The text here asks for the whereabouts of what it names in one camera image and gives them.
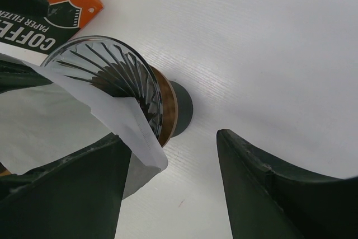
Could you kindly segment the white paper coffee filter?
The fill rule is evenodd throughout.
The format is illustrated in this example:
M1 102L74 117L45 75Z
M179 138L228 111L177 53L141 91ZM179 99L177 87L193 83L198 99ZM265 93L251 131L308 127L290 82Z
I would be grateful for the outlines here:
M167 168L162 147L131 97L92 95L82 83L70 88L59 79L1 93L1 164L11 173L22 175L110 133L131 150L124 197Z

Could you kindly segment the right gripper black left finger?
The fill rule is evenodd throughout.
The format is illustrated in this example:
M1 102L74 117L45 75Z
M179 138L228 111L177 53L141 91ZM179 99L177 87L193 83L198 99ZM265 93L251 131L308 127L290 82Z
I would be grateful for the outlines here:
M1 177L2 238L114 238L131 150L116 135Z

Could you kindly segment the grey swirled glass dripper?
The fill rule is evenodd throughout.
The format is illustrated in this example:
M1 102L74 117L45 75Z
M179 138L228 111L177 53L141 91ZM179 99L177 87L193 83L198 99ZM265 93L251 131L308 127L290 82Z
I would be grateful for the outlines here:
M133 97L154 135L163 125L163 100L151 66L128 44L107 36L75 38L56 48L41 64L86 82L112 97Z

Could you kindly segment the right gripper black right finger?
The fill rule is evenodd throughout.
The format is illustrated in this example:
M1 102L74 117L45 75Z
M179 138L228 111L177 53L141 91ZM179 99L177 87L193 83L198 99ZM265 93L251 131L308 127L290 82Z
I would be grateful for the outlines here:
M357 178L288 163L229 129L216 146L234 238L356 238Z

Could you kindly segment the orange coffee filter box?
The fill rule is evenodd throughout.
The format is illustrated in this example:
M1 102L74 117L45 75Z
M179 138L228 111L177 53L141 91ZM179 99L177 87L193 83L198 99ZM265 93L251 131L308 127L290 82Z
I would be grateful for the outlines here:
M102 9L100 0L48 0L46 17L1 10L1 42L50 54L84 28Z

